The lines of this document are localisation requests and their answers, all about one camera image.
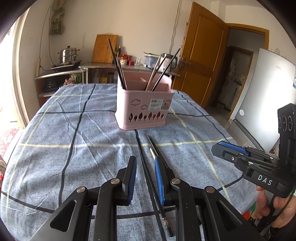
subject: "pink utensil holder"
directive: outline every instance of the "pink utensil holder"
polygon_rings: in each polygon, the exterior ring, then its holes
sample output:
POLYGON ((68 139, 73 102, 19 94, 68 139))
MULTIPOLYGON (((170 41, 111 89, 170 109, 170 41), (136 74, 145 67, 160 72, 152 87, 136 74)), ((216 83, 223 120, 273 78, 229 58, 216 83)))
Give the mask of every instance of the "pink utensil holder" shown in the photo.
MULTIPOLYGON (((133 130, 164 126, 165 119, 173 99, 172 80, 163 76, 155 91, 144 91, 150 73, 124 71, 128 90, 124 90, 118 79, 117 110, 115 117, 120 129, 133 130)), ((149 89, 159 78, 156 74, 149 89)))

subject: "wall outlet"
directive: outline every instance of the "wall outlet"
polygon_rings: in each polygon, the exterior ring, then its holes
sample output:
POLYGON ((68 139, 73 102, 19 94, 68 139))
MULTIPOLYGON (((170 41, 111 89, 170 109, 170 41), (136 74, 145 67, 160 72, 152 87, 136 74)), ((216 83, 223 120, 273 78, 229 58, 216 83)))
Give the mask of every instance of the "wall outlet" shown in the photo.
POLYGON ((37 59, 37 65, 36 65, 36 77, 39 76, 40 73, 40 67, 41 67, 41 58, 37 59))

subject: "kitchen counter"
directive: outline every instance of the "kitchen counter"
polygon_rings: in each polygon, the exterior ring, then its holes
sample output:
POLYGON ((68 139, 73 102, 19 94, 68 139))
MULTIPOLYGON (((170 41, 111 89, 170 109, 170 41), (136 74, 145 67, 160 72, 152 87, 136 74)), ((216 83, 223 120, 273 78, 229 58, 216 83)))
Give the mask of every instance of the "kitchen counter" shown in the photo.
MULTIPOLYGON (((116 69, 115 64, 107 63, 85 63, 80 65, 80 69, 86 70, 86 83, 88 83, 88 70, 89 69, 116 69)), ((152 71, 149 68, 144 67, 144 65, 122 65, 123 70, 135 70, 135 71, 152 71)), ((179 76, 175 72, 166 72, 172 78, 172 76, 179 76)))

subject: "wooden cutting board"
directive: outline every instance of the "wooden cutting board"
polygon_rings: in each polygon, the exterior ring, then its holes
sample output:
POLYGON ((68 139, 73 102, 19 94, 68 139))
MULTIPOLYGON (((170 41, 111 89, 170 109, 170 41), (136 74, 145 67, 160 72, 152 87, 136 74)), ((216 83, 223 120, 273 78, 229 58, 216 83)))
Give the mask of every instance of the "wooden cutting board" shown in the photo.
POLYGON ((93 56, 91 61, 93 63, 112 63, 112 53, 109 48, 108 39, 111 41, 113 51, 117 43, 118 35, 112 34, 98 34, 94 44, 93 56))

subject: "human hand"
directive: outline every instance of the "human hand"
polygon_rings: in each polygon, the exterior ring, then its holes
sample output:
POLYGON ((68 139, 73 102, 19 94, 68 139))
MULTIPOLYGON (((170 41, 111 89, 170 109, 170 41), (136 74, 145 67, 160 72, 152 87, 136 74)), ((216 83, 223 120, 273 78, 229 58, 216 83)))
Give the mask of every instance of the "human hand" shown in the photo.
MULTIPOLYGON (((265 190, 262 187, 257 186, 257 191, 260 191, 257 201, 256 201, 256 208, 254 211, 254 216, 257 219, 262 219, 263 216, 268 216, 270 213, 270 209, 268 207, 267 197, 265 196, 265 190)), ((274 208, 275 209, 282 209, 285 204, 287 203, 289 196, 286 198, 276 197, 274 199, 274 208)), ((293 196, 286 206, 284 211, 278 216, 278 218, 272 223, 272 227, 274 228, 281 228, 288 224, 291 219, 294 217, 296 213, 296 197, 293 196)))

